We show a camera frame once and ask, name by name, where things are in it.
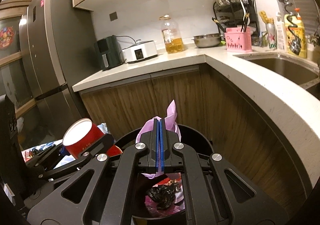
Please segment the steel bowl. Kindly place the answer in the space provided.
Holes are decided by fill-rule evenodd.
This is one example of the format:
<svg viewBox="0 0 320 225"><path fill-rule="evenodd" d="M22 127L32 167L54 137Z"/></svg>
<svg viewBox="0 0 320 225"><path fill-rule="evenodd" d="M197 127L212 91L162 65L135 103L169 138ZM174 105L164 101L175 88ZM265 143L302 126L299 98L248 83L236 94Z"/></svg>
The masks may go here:
<svg viewBox="0 0 320 225"><path fill-rule="evenodd" d="M221 35L219 33L203 34L193 36L192 40L198 48L216 47L221 43Z"/></svg>

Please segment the dark grey refrigerator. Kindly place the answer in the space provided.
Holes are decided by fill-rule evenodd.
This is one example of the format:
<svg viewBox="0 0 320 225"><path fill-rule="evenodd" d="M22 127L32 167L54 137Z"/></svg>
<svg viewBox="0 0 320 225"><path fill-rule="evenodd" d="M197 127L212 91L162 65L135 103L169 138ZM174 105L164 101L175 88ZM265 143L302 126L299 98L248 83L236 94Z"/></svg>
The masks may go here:
<svg viewBox="0 0 320 225"><path fill-rule="evenodd" d="M24 71L39 111L35 144L60 140L89 116L73 86L100 70L89 11L72 0L32 0L19 25Z"/></svg>

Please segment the white rice cooker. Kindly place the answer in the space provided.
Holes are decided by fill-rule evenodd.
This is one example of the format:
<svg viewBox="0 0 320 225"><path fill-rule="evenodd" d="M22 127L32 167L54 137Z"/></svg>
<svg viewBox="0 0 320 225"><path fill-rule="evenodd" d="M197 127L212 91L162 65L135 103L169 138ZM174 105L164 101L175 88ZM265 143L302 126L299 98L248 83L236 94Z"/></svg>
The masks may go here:
<svg viewBox="0 0 320 225"><path fill-rule="evenodd" d="M132 64L135 62L153 59L158 56L155 42L153 40L138 42L132 46L123 49L125 63Z"/></svg>

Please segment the wooden glass door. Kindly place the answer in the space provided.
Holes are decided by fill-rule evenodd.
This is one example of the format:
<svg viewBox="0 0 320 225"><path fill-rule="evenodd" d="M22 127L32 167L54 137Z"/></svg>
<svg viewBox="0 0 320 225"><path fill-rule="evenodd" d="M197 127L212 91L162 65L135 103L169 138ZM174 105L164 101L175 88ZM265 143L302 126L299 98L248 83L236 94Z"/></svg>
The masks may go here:
<svg viewBox="0 0 320 225"><path fill-rule="evenodd" d="M1 95L14 103L17 118L36 106L22 63L19 36L19 23L31 1L1 1Z"/></svg>

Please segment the black air fryer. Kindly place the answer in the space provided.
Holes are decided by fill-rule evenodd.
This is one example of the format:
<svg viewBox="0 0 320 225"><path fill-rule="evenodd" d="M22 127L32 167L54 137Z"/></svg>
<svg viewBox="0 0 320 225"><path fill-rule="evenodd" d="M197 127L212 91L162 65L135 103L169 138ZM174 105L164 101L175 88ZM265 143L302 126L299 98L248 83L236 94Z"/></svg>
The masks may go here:
<svg viewBox="0 0 320 225"><path fill-rule="evenodd" d="M121 66L121 48L115 35L98 40L94 44L95 52L102 71Z"/></svg>

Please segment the blue floral tablecloth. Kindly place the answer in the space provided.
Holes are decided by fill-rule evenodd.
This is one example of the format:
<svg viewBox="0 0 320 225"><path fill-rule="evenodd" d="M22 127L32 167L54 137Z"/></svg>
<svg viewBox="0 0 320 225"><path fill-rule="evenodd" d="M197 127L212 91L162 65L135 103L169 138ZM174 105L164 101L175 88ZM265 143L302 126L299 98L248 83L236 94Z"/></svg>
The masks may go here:
<svg viewBox="0 0 320 225"><path fill-rule="evenodd" d="M98 125L98 128L104 133L110 133L110 131L108 130L108 127L107 127L107 124L105 122L102 122L100 125ZM49 147L49 143L46 143L46 144L42 144L42 145L39 145L39 146L34 146L34 147L31 147L29 149L26 149L26 150L23 150L21 153L22 153L22 156L23 156L23 159L25 162L29 161L32 159L32 153L35 152L35 150L44 150L44 149L47 149ZM63 165L66 165L67 163L70 163L72 161L75 160L75 158L69 154L67 155L66 153L65 154L62 154L63 158L54 166L54 169L58 168L58 167L61 167Z"/></svg>

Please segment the pink utensil holder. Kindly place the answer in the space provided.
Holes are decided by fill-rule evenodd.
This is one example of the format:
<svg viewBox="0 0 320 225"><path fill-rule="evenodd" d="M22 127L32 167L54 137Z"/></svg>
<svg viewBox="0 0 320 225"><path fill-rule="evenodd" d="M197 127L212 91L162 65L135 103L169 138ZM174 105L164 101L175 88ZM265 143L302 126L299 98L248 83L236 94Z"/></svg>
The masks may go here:
<svg viewBox="0 0 320 225"><path fill-rule="evenodd" d="M225 32L226 49L233 52L251 52L251 28L248 26L245 31L240 27L229 27Z"/></svg>

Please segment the black plastic bag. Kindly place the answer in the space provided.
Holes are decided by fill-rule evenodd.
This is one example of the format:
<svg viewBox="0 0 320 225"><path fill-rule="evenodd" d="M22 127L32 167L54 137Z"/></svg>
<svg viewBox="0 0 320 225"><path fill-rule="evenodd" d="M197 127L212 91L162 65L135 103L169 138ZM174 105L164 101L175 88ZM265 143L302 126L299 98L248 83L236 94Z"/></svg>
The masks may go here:
<svg viewBox="0 0 320 225"><path fill-rule="evenodd" d="M158 210L167 210L176 200L176 192L179 192L178 183L170 185L161 184L157 187L152 187L147 191L149 198L157 204Z"/></svg>

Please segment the pink plastic bag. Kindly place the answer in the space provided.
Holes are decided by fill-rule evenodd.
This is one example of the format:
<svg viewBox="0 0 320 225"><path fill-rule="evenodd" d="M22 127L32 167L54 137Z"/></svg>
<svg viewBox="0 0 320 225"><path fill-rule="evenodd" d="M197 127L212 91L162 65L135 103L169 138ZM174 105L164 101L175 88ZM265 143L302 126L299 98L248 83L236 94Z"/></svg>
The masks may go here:
<svg viewBox="0 0 320 225"><path fill-rule="evenodd" d="M151 217L167 217L184 211L181 181L174 179L154 185L146 193L145 206Z"/></svg>

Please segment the steel sink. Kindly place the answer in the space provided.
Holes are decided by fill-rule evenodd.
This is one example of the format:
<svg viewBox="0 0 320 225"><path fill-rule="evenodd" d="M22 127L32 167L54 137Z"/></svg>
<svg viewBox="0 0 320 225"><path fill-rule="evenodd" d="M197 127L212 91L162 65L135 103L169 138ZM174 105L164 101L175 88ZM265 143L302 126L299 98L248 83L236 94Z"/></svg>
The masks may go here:
<svg viewBox="0 0 320 225"><path fill-rule="evenodd" d="M279 52L248 53L236 56L285 77L319 100L319 66L316 64Z"/></svg>

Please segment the beer can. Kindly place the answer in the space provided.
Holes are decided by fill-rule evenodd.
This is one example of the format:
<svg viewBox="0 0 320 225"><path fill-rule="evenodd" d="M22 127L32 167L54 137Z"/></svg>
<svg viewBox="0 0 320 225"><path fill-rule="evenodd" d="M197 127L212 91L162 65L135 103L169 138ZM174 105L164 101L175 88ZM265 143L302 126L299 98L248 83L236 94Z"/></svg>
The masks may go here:
<svg viewBox="0 0 320 225"><path fill-rule="evenodd" d="M268 46L270 50L275 50L277 48L277 32L274 23L266 23L266 30Z"/></svg>

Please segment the wooden lower cabinets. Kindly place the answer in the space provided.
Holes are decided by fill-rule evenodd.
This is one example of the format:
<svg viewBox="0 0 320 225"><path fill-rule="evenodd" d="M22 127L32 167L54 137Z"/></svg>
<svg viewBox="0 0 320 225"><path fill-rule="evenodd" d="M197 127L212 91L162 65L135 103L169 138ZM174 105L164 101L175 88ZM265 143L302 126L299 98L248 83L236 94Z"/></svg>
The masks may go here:
<svg viewBox="0 0 320 225"><path fill-rule="evenodd" d="M124 79L80 92L91 119L119 139L176 103L177 122L202 133L289 216L312 191L297 153L276 124L231 81L207 64Z"/></svg>

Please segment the wall socket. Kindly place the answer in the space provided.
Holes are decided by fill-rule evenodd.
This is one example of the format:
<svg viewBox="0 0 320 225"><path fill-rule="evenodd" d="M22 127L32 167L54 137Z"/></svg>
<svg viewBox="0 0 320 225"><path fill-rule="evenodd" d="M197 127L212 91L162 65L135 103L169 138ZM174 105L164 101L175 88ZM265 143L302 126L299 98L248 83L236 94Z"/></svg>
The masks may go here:
<svg viewBox="0 0 320 225"><path fill-rule="evenodd" d="M109 14L109 18L110 18L110 21L117 20L118 19L117 12L113 12L113 13Z"/></svg>

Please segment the red paper cup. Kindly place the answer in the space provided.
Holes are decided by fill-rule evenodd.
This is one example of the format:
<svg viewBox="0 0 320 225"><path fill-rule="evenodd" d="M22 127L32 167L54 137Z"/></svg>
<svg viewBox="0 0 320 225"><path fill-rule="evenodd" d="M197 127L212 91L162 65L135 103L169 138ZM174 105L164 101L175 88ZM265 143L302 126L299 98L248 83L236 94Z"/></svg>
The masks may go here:
<svg viewBox="0 0 320 225"><path fill-rule="evenodd" d="M114 144L113 136L108 133L104 134L89 118L80 119L72 124L65 133L62 144L75 159L78 159L81 153L86 152L90 146L101 139L107 143L103 153L106 153L109 157L123 153Z"/></svg>

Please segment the black dish rack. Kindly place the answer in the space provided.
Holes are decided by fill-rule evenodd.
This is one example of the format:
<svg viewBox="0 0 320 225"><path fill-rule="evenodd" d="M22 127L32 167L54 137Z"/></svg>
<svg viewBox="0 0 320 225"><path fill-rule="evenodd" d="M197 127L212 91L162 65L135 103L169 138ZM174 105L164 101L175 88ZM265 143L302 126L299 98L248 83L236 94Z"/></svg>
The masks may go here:
<svg viewBox="0 0 320 225"><path fill-rule="evenodd" d="M245 13L249 13L248 25L251 36L259 37L259 23L255 0L224 0L214 1L214 17L226 29L227 27L242 26Z"/></svg>

